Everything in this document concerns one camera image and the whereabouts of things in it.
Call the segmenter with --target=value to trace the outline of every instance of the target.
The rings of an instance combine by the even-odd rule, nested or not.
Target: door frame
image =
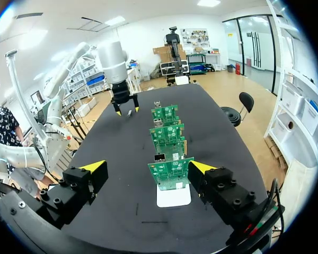
[[[243,62],[243,73],[241,73],[243,76],[245,75],[245,53],[244,53],[244,45],[243,45],[243,38],[242,38],[242,31],[240,28],[240,22],[239,19],[242,19],[244,17],[259,17],[259,16],[265,16],[269,22],[269,27],[270,27],[270,31],[271,31],[271,36],[272,36],[272,45],[273,45],[273,81],[272,81],[272,89],[271,89],[271,93],[274,94],[275,96],[277,96],[277,94],[274,92],[275,91],[275,82],[276,82],[276,71],[277,71],[277,64],[276,64],[276,45],[275,45],[275,36],[273,34],[273,30],[272,30],[272,25],[271,25],[271,21],[269,19],[269,17],[272,17],[272,14],[254,14],[254,15],[246,15],[246,16],[240,16],[240,17],[235,17],[233,19],[229,19],[229,20],[224,20],[222,21],[222,23],[225,23],[227,21],[232,21],[232,20],[236,20],[237,21],[237,25],[238,25],[238,29],[239,29],[239,36],[240,36],[240,44],[241,44],[241,48],[242,48],[242,62]]]

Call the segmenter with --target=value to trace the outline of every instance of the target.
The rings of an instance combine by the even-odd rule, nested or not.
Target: ceiling light
[[[46,36],[47,30],[31,30],[24,34],[20,41],[20,49],[30,49],[37,46]]]
[[[33,78],[33,80],[37,80],[37,79],[41,78],[44,74],[45,74],[45,73],[43,73],[43,72],[37,74],[37,75]]]
[[[13,92],[14,92],[14,88],[13,87],[9,88],[4,94],[5,98],[10,97]]]
[[[0,17],[0,34],[6,31],[13,21],[13,9],[9,6]]]
[[[199,6],[205,6],[205,7],[214,7],[218,4],[220,4],[219,0],[200,0],[198,3]]]
[[[118,16],[118,17],[115,17],[111,20],[106,21],[105,24],[111,26],[111,25],[115,25],[115,24],[118,24],[118,23],[123,22],[123,21],[125,21],[125,19],[122,16]]]
[[[254,17],[253,20],[259,23],[268,23],[268,21],[262,17]]]
[[[68,55],[67,51],[58,52],[51,58],[51,61],[52,62],[60,61],[67,55]]]

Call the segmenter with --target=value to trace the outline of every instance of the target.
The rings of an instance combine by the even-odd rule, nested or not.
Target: circuit board
[[[148,164],[148,167],[153,175],[155,182],[157,183],[161,191],[169,189],[182,189],[186,184],[189,184],[187,178],[188,164],[194,160],[194,157]]]
[[[178,110],[177,105],[172,105],[168,107],[159,107],[151,110],[153,121],[161,121],[162,126],[170,126],[179,124],[179,117],[175,115],[175,112]]]
[[[178,143],[156,146],[155,149],[158,155],[165,155],[166,161],[181,160],[187,154],[187,140],[180,137]]]
[[[184,130],[184,124],[176,124],[173,126],[161,127],[150,129],[153,144],[157,151],[158,146],[176,144],[182,138],[182,131]]]

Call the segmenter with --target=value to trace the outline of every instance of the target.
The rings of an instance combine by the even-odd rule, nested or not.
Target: black patterned shirt
[[[0,116],[0,143],[7,146],[21,147],[22,145],[15,133],[15,129],[19,126],[19,123],[7,107],[0,106],[0,113],[2,113],[2,121]]]

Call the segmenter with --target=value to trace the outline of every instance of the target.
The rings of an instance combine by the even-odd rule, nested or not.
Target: floor
[[[195,75],[191,81],[196,80],[219,106],[229,106],[240,110],[239,93],[247,92],[254,98],[254,107],[242,124],[236,129],[248,147],[262,175],[266,189],[270,189],[272,180],[277,177],[282,183],[285,172],[279,169],[278,161],[273,157],[267,147],[263,135],[269,124],[276,96],[268,92],[260,84],[235,73],[226,71],[209,72],[205,75]],[[152,79],[141,83],[142,90],[158,89],[166,86],[165,78]],[[94,120],[98,119],[103,110],[109,105],[111,96],[109,92],[95,94],[98,104],[87,116],[83,117],[84,130],[89,130]],[[71,148],[77,148],[75,141]]]
[[[229,64],[233,64],[234,66],[236,64],[236,61],[233,61],[233,60],[229,60],[228,62]],[[272,90],[273,71],[257,70],[256,68],[245,65],[245,76],[251,79],[252,81],[262,85],[265,89],[269,91]],[[279,79],[280,79],[280,73],[276,72],[276,82],[275,82],[275,88],[274,88],[275,94],[278,93]]]

